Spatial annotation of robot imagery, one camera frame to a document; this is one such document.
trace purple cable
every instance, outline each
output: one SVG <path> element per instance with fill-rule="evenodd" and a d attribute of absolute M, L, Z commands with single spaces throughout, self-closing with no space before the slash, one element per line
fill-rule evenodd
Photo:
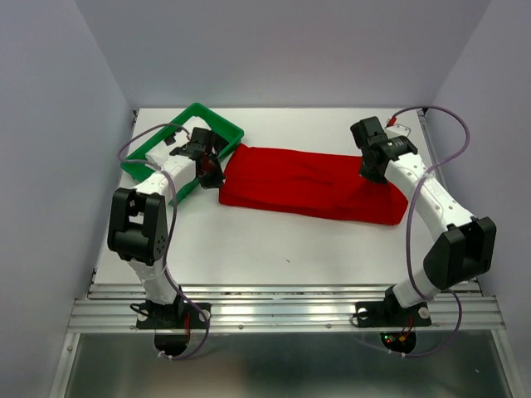
<path fill-rule="evenodd" d="M 152 131 L 154 131 L 156 129 L 160 129 L 161 127 L 168 127 L 168 126 L 177 127 L 178 128 L 177 129 L 178 132 L 184 131 L 188 136 L 190 135 L 188 130 L 186 130 L 183 126 L 181 126 L 179 124 L 173 124 L 173 123 L 158 124 L 158 125 L 152 127 L 151 129 L 147 129 L 146 131 L 143 131 L 142 133 L 140 133 L 136 137 L 133 137 L 132 139 L 130 139 L 127 143 L 124 144 L 124 146 L 122 146 L 122 148 L 119 149 L 117 156 L 118 156 L 118 160 L 120 160 L 122 163 L 143 164 L 143 165 L 147 165 L 147 166 L 152 167 L 153 169 L 157 170 L 158 172 L 161 172 L 166 177 L 166 179 L 168 180 L 169 188 L 170 188 L 170 191 L 172 192 L 172 196 L 173 196 L 172 221 L 171 221 L 170 227 L 169 227 L 168 244 L 166 245 L 166 250 L 164 251 L 164 254 L 163 254 L 163 272 L 164 272 L 164 276 L 168 280 L 168 283 L 175 289 L 175 291 L 177 292 L 177 295 L 181 299 L 183 299 L 184 301 L 189 303 L 190 306 L 193 309 L 195 309 L 198 313 L 200 313 L 202 315 L 203 319 L 205 319 L 205 326 L 206 326 L 205 335 L 203 336 L 203 338 L 202 338 L 201 342 L 199 343 L 199 345 L 197 347 L 195 347 L 192 351 L 190 351 L 189 353 L 187 353 L 185 355 L 182 355 L 182 356 L 179 356 L 179 357 L 171 357 L 171 356 L 166 355 L 164 352 L 159 351 L 157 348 L 155 348 L 155 350 L 157 351 L 157 353 L 161 357 L 164 357 L 164 358 L 166 358 L 168 360 L 171 360 L 171 361 L 181 361 L 182 359 L 187 359 L 187 358 L 191 357 L 193 354 L 195 354 L 197 351 L 199 351 L 201 349 L 201 347 L 205 344 L 205 341 L 208 338 L 208 332 L 210 330 L 210 318 L 206 316 L 206 314 L 202 311 L 202 309 L 199 308 L 199 306 L 197 306 L 197 304 L 195 304 L 191 299 L 189 299 L 186 296 L 186 294 L 183 293 L 183 291 L 178 287 L 177 283 L 173 280 L 172 275 L 169 273 L 169 270 L 168 270 L 168 251 L 169 251 L 169 246 L 170 246 L 170 244 L 172 242 L 173 230 L 175 229 L 175 224 L 177 222 L 177 189 L 175 188 L 175 184 L 173 183 L 172 176 L 170 176 L 168 172 L 162 170 L 162 168 L 158 164 L 151 163 L 151 162 L 149 162 L 147 160 L 141 160 L 141 159 L 127 159 L 125 157 L 125 154 L 124 154 L 124 151 L 129 147 L 129 145 L 131 145 L 131 143 L 133 143 L 137 139 L 142 138 L 144 135 L 149 134 L 149 133 L 151 133 Z"/>
<path fill-rule="evenodd" d="M 462 128 L 465 130 L 465 143 L 461 147 L 459 151 L 456 153 L 450 155 L 448 158 L 444 158 L 440 162 L 437 162 L 430 166 L 426 172 L 425 175 L 433 172 L 436 168 L 442 166 L 445 163 L 448 163 L 451 160 L 454 160 L 458 156 L 460 156 L 467 148 L 470 143 L 470 130 L 468 126 L 466 125 L 465 121 L 456 113 L 452 112 L 451 110 L 444 108 L 442 106 L 436 106 L 436 105 L 426 105 L 426 106 L 409 106 L 404 109 L 400 109 L 398 112 L 396 112 L 391 119 L 395 119 L 399 114 L 403 114 L 404 112 L 408 112 L 410 110 L 415 109 L 435 109 L 440 110 L 441 112 L 444 112 L 445 114 L 450 115 L 455 120 L 459 122 L 459 124 L 462 126 Z M 424 181 L 426 180 L 426 177 L 422 177 L 419 182 L 417 183 L 417 187 L 415 188 L 415 191 L 413 192 L 412 200 L 409 206 L 409 211 L 407 212 L 407 223 L 406 223 L 406 264 L 407 264 L 407 275 L 409 277 L 410 282 L 412 283 L 412 287 L 415 290 L 415 292 L 425 301 L 428 301 L 430 298 L 426 297 L 421 290 L 418 288 L 417 284 L 415 283 L 415 278 L 413 276 L 413 268 L 412 268 L 412 222 L 413 222 L 413 213 L 415 212 L 415 205 L 417 203 L 418 197 L 421 194 L 422 186 L 424 185 Z M 430 351 L 422 352 L 420 354 L 406 354 L 404 357 L 410 357 L 410 358 L 420 358 L 420 357 L 427 357 L 431 354 L 435 354 L 436 352 L 439 352 L 440 350 L 447 347 L 457 336 L 457 332 L 459 332 L 459 328 L 461 326 L 461 321 L 463 320 L 463 306 L 461 304 L 461 301 L 459 300 L 459 297 L 457 294 L 451 290 L 447 290 L 452 296 L 454 296 L 455 302 L 457 303 L 457 322 L 455 323 L 455 328 L 451 335 L 446 339 L 445 342 L 443 342 L 439 347 L 436 347 Z M 377 348 L 378 350 L 382 350 L 380 347 L 373 346 L 372 344 L 363 342 L 363 345 L 369 346 L 372 348 Z"/>

